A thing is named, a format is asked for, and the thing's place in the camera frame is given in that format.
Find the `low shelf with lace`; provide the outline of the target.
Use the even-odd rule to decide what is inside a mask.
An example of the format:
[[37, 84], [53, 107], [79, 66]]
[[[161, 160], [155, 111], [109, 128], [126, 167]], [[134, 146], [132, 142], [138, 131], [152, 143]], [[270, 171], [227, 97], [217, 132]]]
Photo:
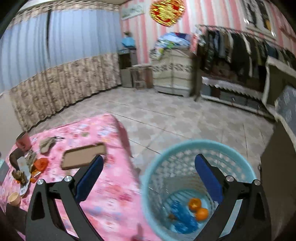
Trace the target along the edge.
[[202, 77], [200, 96], [210, 101], [258, 114], [270, 120], [274, 119], [263, 105], [263, 93], [237, 83]]

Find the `clothes rack with garments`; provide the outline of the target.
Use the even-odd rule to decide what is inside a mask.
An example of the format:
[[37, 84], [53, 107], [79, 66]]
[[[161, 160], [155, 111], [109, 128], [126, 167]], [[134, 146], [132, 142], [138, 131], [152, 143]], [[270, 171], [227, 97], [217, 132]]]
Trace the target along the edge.
[[268, 57], [295, 69], [295, 55], [263, 38], [225, 27], [198, 25], [197, 56], [206, 74], [263, 92]]

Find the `cloth-covered cabinet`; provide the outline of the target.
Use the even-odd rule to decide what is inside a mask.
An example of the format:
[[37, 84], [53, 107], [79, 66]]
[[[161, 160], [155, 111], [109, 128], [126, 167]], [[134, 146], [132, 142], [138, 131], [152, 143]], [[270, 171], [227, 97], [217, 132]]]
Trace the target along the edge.
[[151, 51], [152, 77], [157, 92], [189, 97], [193, 90], [194, 62], [186, 48], [165, 49], [160, 57]]

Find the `blue patterned sofa cover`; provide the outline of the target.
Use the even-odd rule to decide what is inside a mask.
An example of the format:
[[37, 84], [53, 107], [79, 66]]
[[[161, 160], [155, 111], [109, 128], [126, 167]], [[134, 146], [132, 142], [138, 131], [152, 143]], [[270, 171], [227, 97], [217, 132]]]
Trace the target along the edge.
[[295, 136], [295, 88], [285, 86], [275, 101], [275, 110]]

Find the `light blue plastic basket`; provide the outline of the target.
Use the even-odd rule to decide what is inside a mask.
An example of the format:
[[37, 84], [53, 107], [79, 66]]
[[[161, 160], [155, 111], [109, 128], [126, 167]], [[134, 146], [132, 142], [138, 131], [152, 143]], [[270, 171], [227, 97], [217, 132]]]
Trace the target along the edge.
[[251, 183], [257, 178], [252, 166], [239, 152], [219, 142], [197, 139], [166, 149], [142, 177], [142, 211], [161, 240], [194, 240], [206, 225], [206, 221], [201, 221], [196, 231], [177, 233], [168, 218], [174, 201], [187, 206], [191, 198], [199, 198], [210, 215], [218, 206], [196, 172], [198, 154], [219, 168], [223, 175], [233, 176], [239, 182]]

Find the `small metal stool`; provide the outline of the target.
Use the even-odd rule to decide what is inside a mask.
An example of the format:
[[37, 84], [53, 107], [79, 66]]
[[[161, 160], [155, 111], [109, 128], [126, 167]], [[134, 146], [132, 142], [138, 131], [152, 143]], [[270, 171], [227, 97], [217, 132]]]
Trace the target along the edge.
[[151, 64], [137, 64], [128, 68], [132, 75], [133, 87], [135, 89], [153, 88], [153, 76]]

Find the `pink mug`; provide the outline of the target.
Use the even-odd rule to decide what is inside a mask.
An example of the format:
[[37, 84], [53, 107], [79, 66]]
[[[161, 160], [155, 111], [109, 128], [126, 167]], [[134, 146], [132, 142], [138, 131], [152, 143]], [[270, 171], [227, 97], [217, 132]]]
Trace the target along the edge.
[[22, 132], [16, 138], [16, 146], [21, 149], [23, 152], [27, 152], [31, 149], [32, 144], [30, 141], [30, 136], [27, 132]]

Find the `beige cloth pouch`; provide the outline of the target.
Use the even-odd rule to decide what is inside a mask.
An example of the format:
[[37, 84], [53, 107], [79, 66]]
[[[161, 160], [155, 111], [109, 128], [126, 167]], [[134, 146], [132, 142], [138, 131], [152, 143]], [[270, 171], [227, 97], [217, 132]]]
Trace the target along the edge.
[[48, 137], [43, 139], [39, 143], [39, 150], [41, 154], [46, 154], [50, 151], [50, 149], [56, 144], [55, 137]]

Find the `red heart wall ornament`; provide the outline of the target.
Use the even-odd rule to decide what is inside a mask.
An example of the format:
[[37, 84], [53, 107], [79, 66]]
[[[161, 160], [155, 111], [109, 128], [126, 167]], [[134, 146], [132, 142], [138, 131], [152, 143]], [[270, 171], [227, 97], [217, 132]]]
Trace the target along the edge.
[[171, 27], [182, 18], [186, 10], [185, 2], [179, 0], [154, 1], [149, 8], [149, 15], [158, 24]]

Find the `framed wall picture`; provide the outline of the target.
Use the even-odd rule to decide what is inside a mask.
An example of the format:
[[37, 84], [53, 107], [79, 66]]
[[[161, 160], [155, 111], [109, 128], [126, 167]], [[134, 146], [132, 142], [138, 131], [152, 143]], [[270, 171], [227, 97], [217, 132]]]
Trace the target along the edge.
[[271, 14], [267, 9], [266, 1], [242, 0], [241, 3], [245, 15], [246, 28], [275, 39], [276, 33], [273, 31]]

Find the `grey water dispenser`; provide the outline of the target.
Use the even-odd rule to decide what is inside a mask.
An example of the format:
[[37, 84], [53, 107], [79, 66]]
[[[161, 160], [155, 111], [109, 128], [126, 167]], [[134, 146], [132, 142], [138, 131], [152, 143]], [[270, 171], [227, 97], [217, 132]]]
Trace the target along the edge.
[[125, 48], [118, 51], [118, 63], [121, 79], [121, 86], [133, 88], [132, 74], [130, 68], [137, 65], [137, 49]]

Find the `brown phone case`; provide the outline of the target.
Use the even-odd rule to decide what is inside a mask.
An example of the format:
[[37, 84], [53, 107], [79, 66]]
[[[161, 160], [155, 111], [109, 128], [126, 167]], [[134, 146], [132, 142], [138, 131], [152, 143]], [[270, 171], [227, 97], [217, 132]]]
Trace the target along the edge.
[[104, 143], [69, 149], [64, 152], [60, 166], [62, 170], [84, 167], [89, 165], [95, 156], [106, 153], [107, 148]]

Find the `blue plastic bag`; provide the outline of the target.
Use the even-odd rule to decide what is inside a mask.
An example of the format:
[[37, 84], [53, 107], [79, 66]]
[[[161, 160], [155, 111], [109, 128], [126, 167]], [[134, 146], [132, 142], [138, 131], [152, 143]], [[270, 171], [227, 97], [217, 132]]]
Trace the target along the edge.
[[177, 233], [188, 234], [198, 229], [198, 223], [179, 201], [173, 201], [169, 215]]

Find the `orange tangerine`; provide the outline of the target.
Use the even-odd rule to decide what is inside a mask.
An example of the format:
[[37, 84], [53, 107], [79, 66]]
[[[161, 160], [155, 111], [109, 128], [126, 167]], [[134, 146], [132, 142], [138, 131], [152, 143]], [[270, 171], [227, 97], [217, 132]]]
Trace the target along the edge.
[[206, 208], [199, 208], [195, 213], [195, 218], [198, 222], [205, 221], [209, 216], [209, 211]]

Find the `pile of folded bedding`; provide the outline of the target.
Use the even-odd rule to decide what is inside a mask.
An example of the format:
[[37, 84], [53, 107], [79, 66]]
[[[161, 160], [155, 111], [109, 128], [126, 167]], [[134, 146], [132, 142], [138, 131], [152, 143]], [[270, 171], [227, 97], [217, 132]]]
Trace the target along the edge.
[[149, 51], [151, 59], [160, 60], [166, 50], [169, 49], [189, 49], [191, 35], [179, 32], [169, 32], [160, 36], [152, 49]]

